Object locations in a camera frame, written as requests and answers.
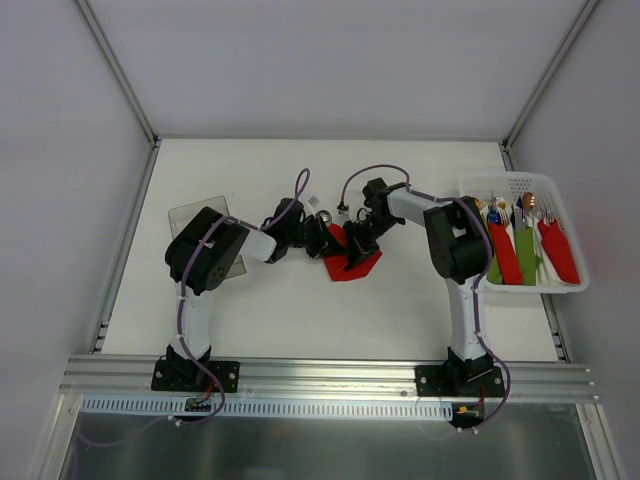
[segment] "red napkin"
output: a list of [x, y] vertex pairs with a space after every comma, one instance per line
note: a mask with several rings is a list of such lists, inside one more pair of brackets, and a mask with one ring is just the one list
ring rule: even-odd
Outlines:
[[[347, 236], [344, 234], [344, 230], [340, 225], [332, 223], [329, 225], [329, 231], [343, 246], [347, 245]], [[377, 252], [349, 271], [345, 271], [344, 269], [344, 267], [347, 266], [346, 253], [335, 257], [326, 257], [323, 260], [324, 264], [327, 266], [331, 280], [334, 282], [348, 282], [349, 280], [356, 280], [369, 275], [369, 272], [373, 269], [381, 256], [382, 252]]]
[[489, 223], [489, 233], [496, 249], [496, 258], [505, 285], [522, 285], [524, 278], [520, 272], [518, 257], [513, 249], [511, 238], [504, 225]]
[[571, 247], [569, 247], [567, 237], [560, 230], [558, 221], [554, 220], [549, 226], [540, 220], [538, 228], [542, 234], [542, 246], [549, 255], [560, 279], [567, 283], [580, 283], [580, 276], [571, 256]]

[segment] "green napkin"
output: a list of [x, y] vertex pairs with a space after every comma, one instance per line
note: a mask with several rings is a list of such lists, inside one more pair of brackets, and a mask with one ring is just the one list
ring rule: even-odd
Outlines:
[[491, 260], [491, 267], [489, 267], [489, 271], [487, 272], [487, 280], [496, 285], [502, 285], [502, 273], [500, 273], [500, 265], [498, 265], [498, 259], [496, 256], [493, 256], [493, 260]]
[[516, 255], [520, 272], [524, 278], [523, 285], [536, 285], [536, 270], [542, 259], [536, 256], [533, 250], [533, 229], [527, 227], [525, 230], [513, 231], [516, 241]]
[[[487, 235], [489, 235], [489, 238], [491, 238], [491, 234], [489, 233], [489, 225], [487, 225], [487, 213], [489, 213], [489, 208], [484, 207], [480, 211], [480, 216], [482, 217]], [[493, 255], [493, 260], [491, 260], [491, 267], [489, 267], [489, 271], [487, 272], [487, 280], [494, 285], [502, 285], [504, 283], [504, 281], [502, 280], [502, 273], [500, 273], [500, 265], [498, 265], [498, 259], [496, 258], [495, 254]]]

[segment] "black joint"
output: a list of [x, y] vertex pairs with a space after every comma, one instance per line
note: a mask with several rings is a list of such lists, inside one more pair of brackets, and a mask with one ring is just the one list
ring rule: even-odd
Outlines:
[[[204, 207], [171, 242], [164, 259], [175, 282], [182, 281], [195, 249], [221, 217], [221, 213]], [[204, 291], [215, 290], [223, 282], [248, 235], [249, 230], [238, 224], [223, 223], [213, 232], [187, 277], [187, 286], [193, 293], [200, 295]]]
[[[484, 228], [473, 198], [462, 197], [461, 200]], [[451, 278], [462, 285], [466, 279], [484, 270], [487, 264], [484, 239], [476, 223], [460, 205], [451, 203], [431, 208], [423, 213], [423, 217], [431, 261], [441, 277]], [[453, 228], [465, 233], [456, 237]]]
[[[276, 218], [293, 201], [283, 198], [272, 218]], [[282, 219], [264, 231], [276, 241], [276, 248], [267, 263], [275, 263], [284, 257], [289, 247], [304, 248], [313, 259], [342, 255], [345, 248], [331, 234], [321, 218], [305, 216], [304, 206], [296, 201]]]
[[382, 178], [367, 182], [362, 189], [364, 205], [371, 211], [363, 221], [349, 221], [344, 224], [347, 237], [347, 266], [350, 270], [380, 250], [377, 240], [396, 224], [404, 225], [403, 218], [396, 218], [389, 211], [388, 197], [398, 188], [406, 187], [406, 183], [387, 186]]

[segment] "transparent acrylic plate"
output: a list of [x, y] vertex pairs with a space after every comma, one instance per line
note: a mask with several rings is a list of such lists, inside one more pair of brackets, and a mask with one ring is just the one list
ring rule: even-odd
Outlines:
[[[169, 227], [171, 228], [171, 238], [176, 238], [184, 227], [186, 227], [191, 220], [198, 214], [204, 207], [213, 208], [216, 212], [220, 212], [223, 215], [229, 215], [229, 207], [227, 207], [227, 201], [224, 196], [210, 198], [201, 202], [192, 203], [190, 205], [184, 205], [182, 207], [169, 210]], [[227, 274], [226, 279], [237, 277], [247, 273], [247, 269], [244, 266], [242, 257], [238, 255]]]

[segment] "basket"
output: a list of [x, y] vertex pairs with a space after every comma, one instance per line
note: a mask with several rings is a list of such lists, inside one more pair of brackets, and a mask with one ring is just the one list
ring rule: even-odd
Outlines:
[[533, 193], [536, 196], [536, 205], [550, 210], [558, 220], [571, 247], [573, 261], [580, 276], [580, 284], [577, 285], [536, 285], [534, 287], [529, 285], [495, 285], [486, 282], [486, 288], [513, 293], [569, 293], [581, 292], [587, 288], [589, 273], [584, 257], [553, 180], [546, 175], [526, 172], [480, 173], [463, 176], [458, 182], [458, 187], [461, 195], [480, 199], [492, 196], [504, 197], [513, 203], [526, 192]]

